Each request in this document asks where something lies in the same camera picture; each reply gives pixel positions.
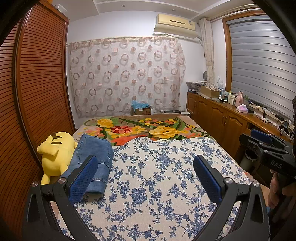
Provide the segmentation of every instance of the cardboard box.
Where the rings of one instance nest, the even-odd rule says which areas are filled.
[[[200,92],[206,96],[209,96],[210,98],[219,98],[219,95],[220,95],[220,91],[213,91],[208,89],[205,86],[200,87]]]
[[[142,109],[131,109],[131,115],[151,115],[151,107],[142,108]]]

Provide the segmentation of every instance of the air conditioner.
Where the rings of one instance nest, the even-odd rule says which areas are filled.
[[[155,32],[175,34],[189,38],[196,38],[195,22],[175,16],[158,14],[156,17]]]

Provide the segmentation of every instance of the metal screw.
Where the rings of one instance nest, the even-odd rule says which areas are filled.
[[[59,182],[60,184],[65,183],[65,181],[66,181],[66,179],[65,179],[64,177],[61,177],[61,178],[58,180],[58,182]]]
[[[36,186],[38,186],[38,182],[32,182],[32,187],[36,187]]]
[[[260,186],[259,182],[257,182],[257,181],[254,181],[254,182],[253,182],[253,185],[254,185],[255,187],[259,187],[259,186]]]
[[[231,184],[233,180],[230,177],[225,178],[226,183]]]

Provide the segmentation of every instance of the white wall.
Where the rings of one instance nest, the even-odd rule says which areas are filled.
[[[67,43],[109,37],[152,36],[157,14],[146,11],[107,12],[73,21],[69,23]],[[185,75],[180,86],[180,104],[181,109],[185,109],[188,91],[186,81],[203,80],[206,65],[204,50],[199,42],[183,39],[180,39],[180,42],[186,61]],[[88,118],[78,118],[73,104],[70,80],[67,81],[75,127],[79,128]]]
[[[214,40],[215,80],[220,77],[226,83],[226,44],[222,20],[211,22]]]

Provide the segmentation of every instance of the circle pattern curtain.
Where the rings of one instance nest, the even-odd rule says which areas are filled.
[[[132,100],[149,103],[156,111],[180,107],[185,58],[177,38],[75,42],[69,57],[79,117],[128,115]]]

